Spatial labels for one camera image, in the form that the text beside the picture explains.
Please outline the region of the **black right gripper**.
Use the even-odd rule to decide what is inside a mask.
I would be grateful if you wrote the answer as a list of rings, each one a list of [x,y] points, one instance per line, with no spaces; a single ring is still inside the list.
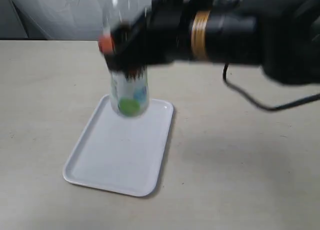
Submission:
[[[191,59],[192,13],[185,0],[151,0],[132,21],[119,23],[98,39],[109,71],[136,81],[147,74],[147,65]]]

